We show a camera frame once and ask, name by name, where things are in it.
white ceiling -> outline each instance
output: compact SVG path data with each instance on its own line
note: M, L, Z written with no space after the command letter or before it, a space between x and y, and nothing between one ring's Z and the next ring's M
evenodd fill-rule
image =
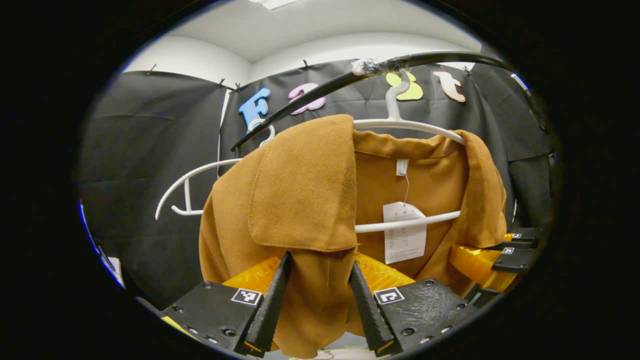
M299 0L269 10L249 0L220 1L167 35L203 40L251 63L290 47L352 33L404 33L479 51L456 26L405 0Z

black fabric backdrop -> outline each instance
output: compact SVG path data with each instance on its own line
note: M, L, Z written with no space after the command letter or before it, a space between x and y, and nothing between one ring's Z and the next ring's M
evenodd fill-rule
M220 129L220 160L235 158L231 147L246 133L247 126L240 107L260 89L267 87L268 111L262 119L286 105L288 93L304 83L322 84L351 70L353 60L335 61L282 72L250 83L230 94ZM489 148L493 162L504 181L508 201L506 217L509 229L520 226L543 226L550 220L548 161L550 145L544 131L529 113L529 105L510 72L476 65L472 74L445 65L421 65L410 69L423 96L419 100L399 101L405 120L424 122L446 129L463 129L479 136ZM434 71L449 72L461 83L458 92L466 97L458 102L445 94ZM354 119L387 118L385 94L390 88L385 76L365 79L326 96L324 106L316 110L289 115L278 121L276 135L304 121L346 113ZM371 129L396 138L430 138L433 135L405 129ZM264 131L242 146L245 156L257 149L269 136ZM221 167L223 175L230 167ZM515 199L518 211L512 221Z
M121 260L125 285L164 309L202 281L200 217L185 209L184 186L156 206L178 178L216 161L226 88L166 72L119 75L84 127L79 193L92 235ZM214 170L190 180L192 209L202 209Z

hanger hook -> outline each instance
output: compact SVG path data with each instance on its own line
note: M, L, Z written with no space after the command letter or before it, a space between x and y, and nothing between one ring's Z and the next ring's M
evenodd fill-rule
M411 81L409 80L409 75L406 74L406 70L400 70L399 75L402 82L400 82L400 85L389 89L385 96L387 110L389 111L389 120L402 120L400 110L398 109L397 96L409 90L409 86L411 86Z
M253 130L256 126L258 126L261 122L263 122L264 119L260 119L257 118L254 121L251 121L249 123L248 129L249 131ZM276 129L273 127L273 125L269 126L269 137L267 138L267 140L264 140L263 142L260 143L260 146L263 146L264 144L268 143L271 139L273 139L273 137L276 136Z

hanger bar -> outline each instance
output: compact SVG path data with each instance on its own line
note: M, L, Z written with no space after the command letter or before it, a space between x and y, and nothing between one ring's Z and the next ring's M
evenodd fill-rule
M480 63L485 65L493 65L496 67L501 67L503 69L510 70L514 72L513 67L508 65L506 62L494 58L493 56L488 56L480 53L473 53L470 51L432 51L428 53L420 53L413 54L408 56L399 56L397 58L392 58L389 60L385 60L378 65L379 69L388 69L385 71L379 70L375 76L382 75L388 71L398 71L403 67L413 67L418 65L427 65L432 63L447 63L447 62L469 62L469 63ZM263 132L273 123L284 119L286 116L296 111L298 108L308 104L312 101L315 101L322 96L328 95L336 90L340 90L348 85L351 85L357 81L369 78L369 75L356 75L351 71L346 72L342 75L339 75L326 83L320 85L319 87L307 92L305 95L293 100L289 104L285 105L283 108L274 112L265 119L261 124L256 126L252 131L246 134L240 141L238 141L232 148L231 151L235 151L240 148L240 146L246 144L249 140Z

paper tag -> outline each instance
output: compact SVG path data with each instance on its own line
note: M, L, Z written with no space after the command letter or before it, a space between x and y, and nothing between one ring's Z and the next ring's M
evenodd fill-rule
M424 214L411 204L401 201L383 205L385 222L424 218ZM401 227L385 230L385 264L419 258L424 255L427 240L427 225Z
M396 175L405 176L407 167L409 167L409 160L398 160L396 163Z

